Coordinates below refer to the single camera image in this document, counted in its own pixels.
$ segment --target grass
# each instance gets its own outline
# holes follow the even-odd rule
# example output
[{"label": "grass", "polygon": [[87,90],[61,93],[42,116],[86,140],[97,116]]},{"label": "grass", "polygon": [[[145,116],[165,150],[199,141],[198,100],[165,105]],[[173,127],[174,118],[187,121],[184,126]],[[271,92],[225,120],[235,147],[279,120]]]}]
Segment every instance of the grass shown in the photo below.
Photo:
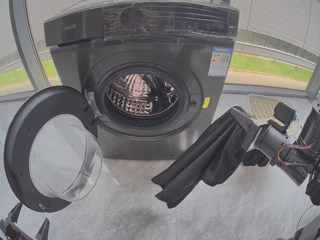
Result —
[{"label": "grass", "polygon": [[[47,76],[56,75],[57,70],[51,60],[42,62]],[[15,69],[0,75],[0,86],[6,86],[13,83],[29,80],[24,68]]]},{"label": "grass", "polygon": [[273,58],[261,58],[240,53],[232,55],[230,69],[274,74],[306,82],[310,80],[313,73],[311,70],[280,62]]},{"label": "grass", "polygon": [[[57,70],[51,60],[43,61],[42,65],[47,76],[50,77],[57,74]],[[312,75],[310,70],[283,63],[273,58],[261,58],[240,53],[232,55],[230,69],[274,74],[306,82],[310,80]],[[27,80],[28,76],[24,68],[15,69],[0,75],[0,87]]]}]

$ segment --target control panel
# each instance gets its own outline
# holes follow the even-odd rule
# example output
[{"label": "control panel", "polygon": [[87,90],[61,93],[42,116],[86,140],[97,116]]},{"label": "control panel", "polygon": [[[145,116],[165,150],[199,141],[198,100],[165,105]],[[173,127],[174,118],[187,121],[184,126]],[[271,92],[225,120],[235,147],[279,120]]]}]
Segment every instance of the control panel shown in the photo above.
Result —
[{"label": "control panel", "polygon": [[106,39],[154,34],[235,38],[238,19],[238,10],[214,5],[141,2],[103,7]]}]

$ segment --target qr code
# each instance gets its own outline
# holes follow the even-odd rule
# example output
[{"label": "qr code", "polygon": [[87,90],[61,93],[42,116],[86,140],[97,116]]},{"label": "qr code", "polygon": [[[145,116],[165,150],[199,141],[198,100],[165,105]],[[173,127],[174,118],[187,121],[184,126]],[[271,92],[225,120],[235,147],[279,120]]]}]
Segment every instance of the qr code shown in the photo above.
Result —
[{"label": "qr code", "polygon": [[221,56],[221,62],[223,62],[223,63],[229,63],[229,58],[230,58],[229,55],[222,55],[222,56]]}]

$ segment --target door hinge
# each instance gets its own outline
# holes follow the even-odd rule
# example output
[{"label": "door hinge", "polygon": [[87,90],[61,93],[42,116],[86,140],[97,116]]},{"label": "door hinge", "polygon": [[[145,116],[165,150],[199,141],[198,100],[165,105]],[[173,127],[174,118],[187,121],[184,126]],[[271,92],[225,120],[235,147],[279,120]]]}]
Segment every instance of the door hinge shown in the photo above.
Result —
[{"label": "door hinge", "polygon": [[93,112],[94,112],[94,117],[101,117],[102,114],[101,112],[99,111],[98,107],[97,107],[97,104],[96,104],[96,101],[94,99],[94,92],[93,91],[88,91],[88,90],[85,90],[85,98],[86,100],[88,101],[89,105],[91,106]]}]

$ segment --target red cable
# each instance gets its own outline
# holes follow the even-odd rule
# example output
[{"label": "red cable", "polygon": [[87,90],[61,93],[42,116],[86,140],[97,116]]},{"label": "red cable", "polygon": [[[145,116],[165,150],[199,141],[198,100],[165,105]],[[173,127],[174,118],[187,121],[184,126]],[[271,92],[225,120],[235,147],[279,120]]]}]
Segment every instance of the red cable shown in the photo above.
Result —
[{"label": "red cable", "polygon": [[294,146],[294,145],[282,146],[282,147],[278,150],[277,159],[278,159],[278,161],[281,162],[282,164],[287,165],[287,166],[291,166],[291,165],[293,165],[294,163],[282,161],[281,158],[280,158],[280,153],[281,153],[281,151],[282,151],[283,149],[290,148],[290,149],[296,149],[296,150],[307,150],[307,149],[309,149],[309,148],[311,148],[311,147],[312,147],[312,144],[307,145],[307,146]]}]

